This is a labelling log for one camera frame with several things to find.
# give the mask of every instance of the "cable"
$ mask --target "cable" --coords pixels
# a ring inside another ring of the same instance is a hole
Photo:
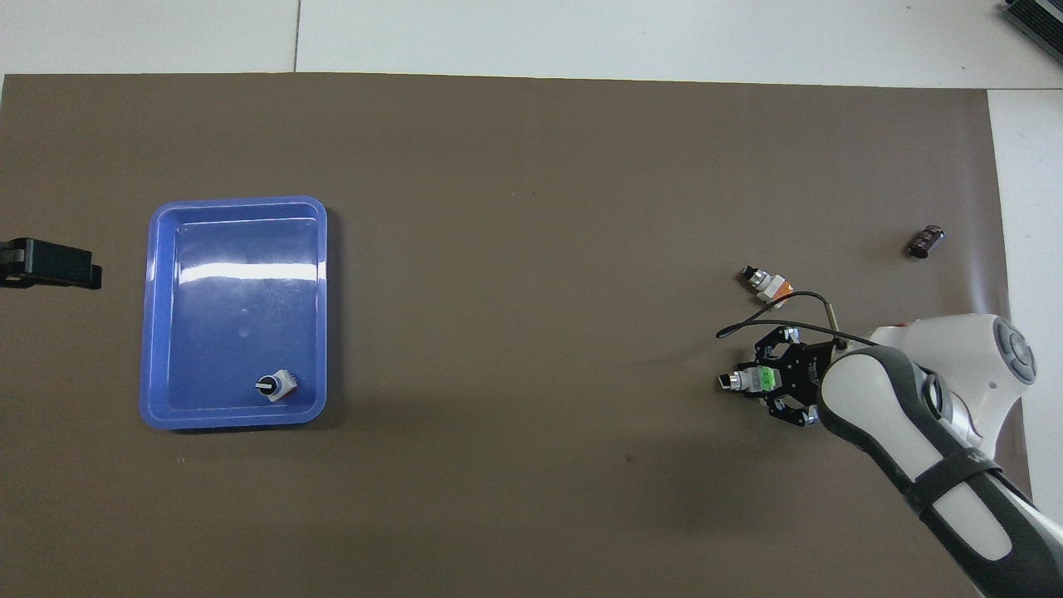
[[[827,311],[827,323],[830,324],[830,329],[838,330],[838,319],[834,318],[834,307],[830,305],[830,302],[827,302],[826,296],[820,294],[819,292],[813,292],[811,290],[794,290],[793,292],[788,292],[782,296],[776,298],[776,301],[772,302],[771,304],[764,306],[759,312],[745,319],[743,322],[753,322],[759,319],[760,317],[767,313],[772,308],[786,302],[787,298],[790,298],[791,296],[814,296],[819,298],[820,303],[823,304],[823,309]]]
[[[856,341],[857,343],[863,343],[864,345],[867,345],[870,347],[878,347],[878,343],[875,343],[874,341],[868,341],[868,340],[863,339],[861,337],[857,337],[856,335],[849,335],[847,332],[842,332],[840,330],[830,330],[829,328],[823,328],[822,326],[815,326],[815,325],[805,324],[803,322],[794,322],[794,321],[774,321],[774,320],[773,321],[755,321],[755,320],[746,320],[746,321],[743,321],[743,322],[740,322],[740,323],[735,323],[735,324],[732,324],[730,326],[726,326],[724,328],[721,328],[720,331],[716,332],[716,339],[726,339],[726,338],[730,337],[731,335],[733,335],[736,331],[741,330],[741,329],[743,329],[743,328],[745,328],[747,326],[756,326],[756,325],[760,325],[760,324],[774,324],[775,326],[792,326],[794,328],[804,328],[805,330],[812,330],[812,331],[815,331],[815,332],[822,332],[824,335],[829,335],[829,336],[833,337],[834,339],[846,339],[848,341]]]

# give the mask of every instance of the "blue tray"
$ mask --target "blue tray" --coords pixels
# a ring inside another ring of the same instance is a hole
[[[140,416],[165,430],[303,424],[325,405],[325,208],[313,197],[182,201],[151,217]],[[287,370],[270,403],[255,383]]]

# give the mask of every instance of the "black capacitor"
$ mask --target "black capacitor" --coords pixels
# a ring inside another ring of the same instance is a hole
[[[939,225],[929,224],[908,244],[908,252],[919,259],[926,259],[933,245],[943,238],[945,238],[945,230]]]

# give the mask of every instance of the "white robot link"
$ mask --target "white robot link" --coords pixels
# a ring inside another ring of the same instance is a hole
[[[797,323],[756,318],[718,334],[778,325],[753,361],[720,377],[725,390],[795,426],[822,421],[866,452],[984,596],[1063,596],[1063,530],[993,461],[1005,417],[1036,377],[1017,330],[977,314],[883,327],[866,340],[802,325],[834,336],[807,345]]]

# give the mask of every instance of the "white floor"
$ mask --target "white floor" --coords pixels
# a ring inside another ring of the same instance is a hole
[[[1034,499],[1063,522],[1063,66],[997,0],[0,0],[12,72],[364,71],[990,91]]]

